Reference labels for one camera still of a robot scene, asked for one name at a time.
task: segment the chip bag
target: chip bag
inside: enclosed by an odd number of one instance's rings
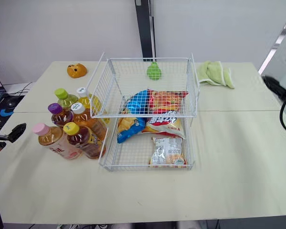
[[[149,109],[153,114],[163,114],[167,111],[179,111],[181,101],[187,94],[187,91],[158,92],[148,90]]]
[[[118,143],[142,131],[145,128],[145,118],[125,117],[120,118],[118,123]]]
[[[147,90],[141,91],[131,97],[123,110],[123,114],[144,114],[147,109],[148,94]],[[124,117],[118,122],[118,143],[124,142],[134,134],[145,128],[146,118]]]
[[[146,122],[142,133],[159,133],[162,135],[179,136],[185,139],[184,128],[180,118],[176,118],[176,111],[169,111],[165,115],[172,117],[152,117]]]
[[[150,159],[150,165],[186,165],[182,154],[182,138],[153,137],[155,151]]]

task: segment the bottle cap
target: bottle cap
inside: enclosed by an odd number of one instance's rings
[[[76,90],[76,92],[81,98],[88,97],[89,95],[89,92],[86,90],[85,87],[80,87],[79,89]]]
[[[53,114],[53,115],[58,115],[59,113],[62,112],[62,107],[58,103],[53,103],[48,106],[48,110]]]
[[[63,130],[67,135],[76,135],[80,127],[74,122],[67,123],[63,126]]]
[[[50,127],[47,126],[45,123],[38,123],[33,127],[33,133],[43,136],[48,133]]]
[[[72,110],[75,114],[79,115],[79,114],[83,113],[83,112],[86,110],[86,108],[85,108],[84,105],[81,104],[81,103],[74,103],[74,104],[71,106],[71,110]]]
[[[56,89],[54,93],[59,99],[66,99],[68,97],[68,93],[63,88]]]

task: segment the green toy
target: green toy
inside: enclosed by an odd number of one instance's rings
[[[147,75],[151,80],[160,80],[162,72],[157,62],[152,62],[151,66],[147,68]]]

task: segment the blue chip bag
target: blue chip bag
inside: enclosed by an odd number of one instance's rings
[[[148,110],[147,102],[147,90],[141,91],[129,99],[123,114],[145,114]],[[118,143],[122,143],[134,134],[144,130],[145,124],[146,118],[120,118],[118,123]]]
[[[125,117],[120,118],[118,123],[118,143],[145,129],[145,118]]]
[[[144,90],[131,97],[126,105],[126,108],[131,114],[145,114],[148,111],[147,103],[147,90]]]

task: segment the white bottle cap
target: white bottle cap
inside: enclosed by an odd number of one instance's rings
[[[83,112],[86,110],[86,108],[85,108],[84,105],[81,104],[81,103],[74,103],[74,104],[71,106],[71,110],[72,110],[75,114],[79,115],[79,114],[83,113]]]
[[[89,92],[87,92],[85,87],[80,87],[76,92],[81,98],[88,97],[89,95]]]

